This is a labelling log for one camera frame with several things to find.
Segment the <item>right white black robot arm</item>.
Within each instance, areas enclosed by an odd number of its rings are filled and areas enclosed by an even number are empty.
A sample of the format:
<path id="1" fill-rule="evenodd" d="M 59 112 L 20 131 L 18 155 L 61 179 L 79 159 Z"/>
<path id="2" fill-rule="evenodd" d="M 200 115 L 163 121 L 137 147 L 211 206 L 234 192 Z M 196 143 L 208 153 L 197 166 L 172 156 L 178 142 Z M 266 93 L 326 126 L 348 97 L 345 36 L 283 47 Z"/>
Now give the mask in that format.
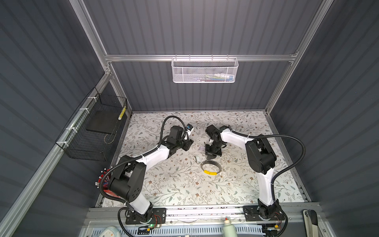
<path id="1" fill-rule="evenodd" d="M 263 220 L 271 219 L 279 211 L 279 203 L 275 198 L 272 184 L 277 158 L 267 138 L 263 135 L 244 135 L 228 126 L 217 128 L 210 125 L 205 132 L 210 138 L 210 143 L 205 146 L 208 160 L 222 156 L 222 149 L 228 143 L 236 145 L 246 152 L 250 167 L 257 173 L 259 216 Z"/>

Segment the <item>large keyring with yellow grip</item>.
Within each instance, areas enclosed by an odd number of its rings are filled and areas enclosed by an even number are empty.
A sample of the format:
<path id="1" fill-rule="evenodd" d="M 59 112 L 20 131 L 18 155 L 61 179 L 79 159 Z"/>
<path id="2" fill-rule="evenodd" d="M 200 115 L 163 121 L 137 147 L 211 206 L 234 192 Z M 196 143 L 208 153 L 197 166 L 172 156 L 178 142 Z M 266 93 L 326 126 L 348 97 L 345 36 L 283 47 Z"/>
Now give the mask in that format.
<path id="1" fill-rule="evenodd" d="M 223 170 L 221 165 L 216 161 L 203 161 L 200 163 L 200 168 L 205 174 L 211 176 L 216 176 Z"/>

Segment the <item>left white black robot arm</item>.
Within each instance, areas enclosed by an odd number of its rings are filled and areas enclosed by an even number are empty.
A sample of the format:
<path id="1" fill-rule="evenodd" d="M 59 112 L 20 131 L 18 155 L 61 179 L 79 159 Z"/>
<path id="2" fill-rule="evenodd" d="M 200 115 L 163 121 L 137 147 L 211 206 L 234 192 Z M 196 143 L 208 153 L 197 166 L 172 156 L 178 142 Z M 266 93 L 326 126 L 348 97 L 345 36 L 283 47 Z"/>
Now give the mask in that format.
<path id="1" fill-rule="evenodd" d="M 124 156 L 120 165 L 109 171 L 108 181 L 103 183 L 102 195 L 107 199 L 122 202 L 136 215 L 136 219 L 147 223 L 153 216 L 153 204 L 142 194 L 146 172 L 155 165 L 174 155 L 177 150 L 189 150 L 194 128 L 173 126 L 168 136 L 163 137 L 152 150 L 138 156 Z"/>

